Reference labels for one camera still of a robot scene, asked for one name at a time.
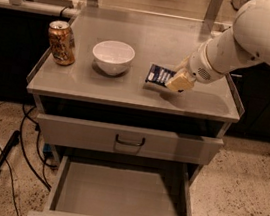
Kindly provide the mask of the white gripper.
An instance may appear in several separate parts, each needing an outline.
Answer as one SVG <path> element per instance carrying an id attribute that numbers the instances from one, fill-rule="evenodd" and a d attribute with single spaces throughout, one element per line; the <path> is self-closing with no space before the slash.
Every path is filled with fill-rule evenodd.
<path id="1" fill-rule="evenodd" d="M 224 75 L 210 65 L 206 49 L 207 44 L 201 43 L 197 50 L 183 59 L 175 67 L 177 73 L 165 83 L 165 86 L 173 92 L 178 92 L 192 89 L 196 80 L 209 84 L 221 79 Z"/>

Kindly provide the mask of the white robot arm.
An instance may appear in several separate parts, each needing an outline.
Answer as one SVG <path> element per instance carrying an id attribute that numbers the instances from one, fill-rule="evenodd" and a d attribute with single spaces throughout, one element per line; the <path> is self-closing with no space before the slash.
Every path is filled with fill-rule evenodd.
<path id="1" fill-rule="evenodd" d="M 195 82 L 212 83 L 235 69 L 270 66 L 270 0 L 250 0 L 229 29 L 201 43 L 165 82 L 173 92 L 192 89 Z"/>

